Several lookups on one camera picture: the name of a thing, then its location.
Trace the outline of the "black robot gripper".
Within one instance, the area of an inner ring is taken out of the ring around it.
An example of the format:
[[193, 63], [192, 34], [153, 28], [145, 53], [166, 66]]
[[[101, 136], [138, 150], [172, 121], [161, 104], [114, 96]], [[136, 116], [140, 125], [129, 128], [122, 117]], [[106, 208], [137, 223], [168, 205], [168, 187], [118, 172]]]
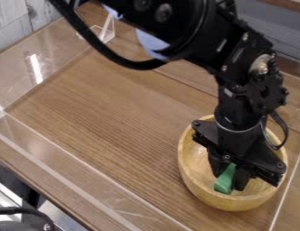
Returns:
[[230, 163], [237, 165], [233, 188], [244, 191], [249, 180], [260, 178], [277, 187], [288, 167], [271, 149], [257, 125], [249, 131], [224, 129], [217, 121], [197, 119], [192, 122], [193, 140], [206, 147], [208, 161], [216, 177]]

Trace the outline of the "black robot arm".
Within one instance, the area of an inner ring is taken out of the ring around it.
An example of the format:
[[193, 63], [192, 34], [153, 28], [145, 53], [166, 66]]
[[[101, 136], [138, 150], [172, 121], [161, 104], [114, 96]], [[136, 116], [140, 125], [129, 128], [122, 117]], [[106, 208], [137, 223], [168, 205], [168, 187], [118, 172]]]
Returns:
[[162, 61], [188, 60], [218, 83], [213, 119], [192, 122], [193, 140], [208, 150], [218, 182], [242, 191], [260, 178], [279, 186], [287, 164], [268, 136], [268, 119], [287, 126], [276, 109], [289, 91], [273, 44], [240, 19], [234, 0], [102, 0], [137, 28], [142, 45]]

